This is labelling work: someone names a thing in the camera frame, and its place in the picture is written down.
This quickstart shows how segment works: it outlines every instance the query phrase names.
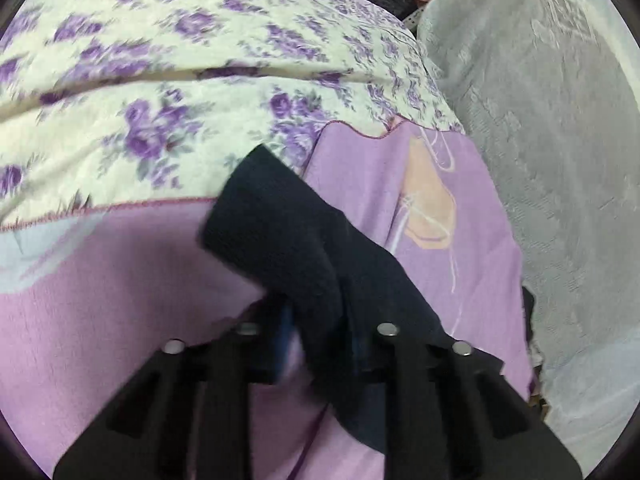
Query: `gray fabric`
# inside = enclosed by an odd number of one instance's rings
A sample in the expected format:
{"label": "gray fabric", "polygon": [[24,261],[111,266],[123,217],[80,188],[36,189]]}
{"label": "gray fabric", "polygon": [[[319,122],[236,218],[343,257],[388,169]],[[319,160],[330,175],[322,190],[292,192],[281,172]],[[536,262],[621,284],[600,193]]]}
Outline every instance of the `gray fabric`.
{"label": "gray fabric", "polygon": [[586,474],[640,398],[640,113],[615,41],[569,0],[432,0],[418,40],[524,251],[548,422]]}

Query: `black fabric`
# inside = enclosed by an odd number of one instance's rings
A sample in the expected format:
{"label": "black fabric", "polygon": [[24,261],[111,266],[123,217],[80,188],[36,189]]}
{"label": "black fabric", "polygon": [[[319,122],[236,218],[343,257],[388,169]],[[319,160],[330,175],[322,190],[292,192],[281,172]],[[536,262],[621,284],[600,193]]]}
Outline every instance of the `black fabric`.
{"label": "black fabric", "polygon": [[450,341],[398,261],[262,146],[232,174],[202,243],[292,301],[320,393],[347,431],[384,452],[384,388],[357,378],[370,364],[377,325],[395,323],[432,344]]}

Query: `silver screw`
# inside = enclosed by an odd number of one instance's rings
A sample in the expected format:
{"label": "silver screw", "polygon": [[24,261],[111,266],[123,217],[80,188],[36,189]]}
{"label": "silver screw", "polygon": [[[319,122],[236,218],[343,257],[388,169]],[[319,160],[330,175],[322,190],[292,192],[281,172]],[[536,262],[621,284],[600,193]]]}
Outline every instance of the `silver screw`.
{"label": "silver screw", "polygon": [[257,323],[244,322],[238,325],[236,333],[245,336],[258,335],[260,333],[260,326]]}
{"label": "silver screw", "polygon": [[458,355],[471,355],[471,352],[474,351],[474,348],[466,341],[456,341],[452,348]]}
{"label": "silver screw", "polygon": [[185,345],[184,341],[180,341],[179,339],[169,339],[169,341],[164,343],[162,351],[165,354],[176,355],[182,353],[186,346],[187,345]]}
{"label": "silver screw", "polygon": [[385,336],[395,336],[400,333],[400,329],[393,323],[380,323],[378,333]]}

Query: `white floral bed sheet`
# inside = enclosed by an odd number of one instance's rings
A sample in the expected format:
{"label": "white floral bed sheet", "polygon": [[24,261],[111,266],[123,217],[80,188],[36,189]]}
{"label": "white floral bed sheet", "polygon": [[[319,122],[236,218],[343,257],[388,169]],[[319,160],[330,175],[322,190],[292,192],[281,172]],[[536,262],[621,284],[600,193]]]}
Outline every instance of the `white floral bed sheet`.
{"label": "white floral bed sheet", "polygon": [[258,143],[460,129],[414,37],[365,0],[27,0],[0,40],[0,228],[215,197]]}

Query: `purple fabric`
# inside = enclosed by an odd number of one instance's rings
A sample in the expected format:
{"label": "purple fabric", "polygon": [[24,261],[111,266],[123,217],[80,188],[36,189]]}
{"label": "purple fabric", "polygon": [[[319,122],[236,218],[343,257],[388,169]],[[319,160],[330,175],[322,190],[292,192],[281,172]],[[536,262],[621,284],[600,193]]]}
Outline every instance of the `purple fabric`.
{"label": "purple fabric", "polygon": [[[275,105],[286,109],[284,100]],[[305,179],[398,257],[449,333],[503,359],[506,377],[526,394],[520,252],[468,139],[409,122],[370,139],[332,123]],[[425,202],[425,183],[426,196],[439,202]],[[48,474],[154,349],[172,337],[189,344],[210,338],[261,295],[196,246],[210,204],[90,212],[0,235],[0,247],[19,246],[13,265],[0,260],[0,405]],[[40,252],[33,250],[38,240],[47,240]],[[281,383],[252,389],[257,480],[287,478],[324,408],[310,394],[302,359],[296,340]],[[350,437],[330,412],[307,447],[299,479],[383,476],[382,455]]]}

